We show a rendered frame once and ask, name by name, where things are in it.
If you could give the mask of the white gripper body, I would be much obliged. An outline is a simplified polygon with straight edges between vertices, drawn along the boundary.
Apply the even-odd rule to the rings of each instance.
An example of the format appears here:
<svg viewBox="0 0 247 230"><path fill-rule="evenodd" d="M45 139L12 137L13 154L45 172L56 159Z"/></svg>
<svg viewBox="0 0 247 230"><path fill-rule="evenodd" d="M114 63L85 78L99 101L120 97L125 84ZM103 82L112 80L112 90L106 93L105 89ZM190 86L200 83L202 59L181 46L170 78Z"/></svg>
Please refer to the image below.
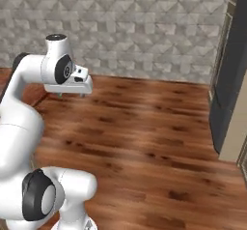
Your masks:
<svg viewBox="0 0 247 230"><path fill-rule="evenodd" d="M85 82L65 82L61 85L44 85L44 89L48 93L57 94L82 94L90 95L93 92L93 80L88 75Z"/></svg>

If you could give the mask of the black tall appliance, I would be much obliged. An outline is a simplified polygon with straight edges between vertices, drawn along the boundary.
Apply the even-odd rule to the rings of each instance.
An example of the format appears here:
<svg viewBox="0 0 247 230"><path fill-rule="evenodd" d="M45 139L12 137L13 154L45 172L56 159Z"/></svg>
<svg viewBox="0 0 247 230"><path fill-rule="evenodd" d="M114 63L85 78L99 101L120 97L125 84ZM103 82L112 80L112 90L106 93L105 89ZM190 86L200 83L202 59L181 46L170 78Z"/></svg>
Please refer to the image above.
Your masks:
<svg viewBox="0 0 247 230"><path fill-rule="evenodd" d="M230 0L211 84L209 126L216 153L222 149L246 71L247 0Z"/></svg>

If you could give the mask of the beige cabinet side panel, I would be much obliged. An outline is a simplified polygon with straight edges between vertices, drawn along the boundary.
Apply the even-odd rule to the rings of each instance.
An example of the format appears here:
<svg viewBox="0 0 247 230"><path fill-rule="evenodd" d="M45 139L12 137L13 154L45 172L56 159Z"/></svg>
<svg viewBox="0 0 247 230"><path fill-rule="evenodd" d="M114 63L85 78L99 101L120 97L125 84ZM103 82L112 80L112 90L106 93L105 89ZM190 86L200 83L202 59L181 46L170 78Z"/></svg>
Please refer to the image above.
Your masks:
<svg viewBox="0 0 247 230"><path fill-rule="evenodd" d="M247 72L243 78L219 159L234 162L240 168L247 184Z"/></svg>

